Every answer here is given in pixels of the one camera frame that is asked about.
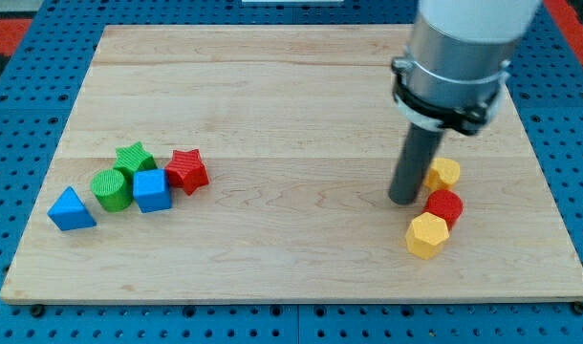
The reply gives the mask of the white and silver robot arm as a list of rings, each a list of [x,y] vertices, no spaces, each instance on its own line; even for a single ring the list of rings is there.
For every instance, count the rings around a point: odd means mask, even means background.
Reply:
[[[393,98],[413,126],[473,136],[498,113],[507,66],[541,0],[421,0]]]

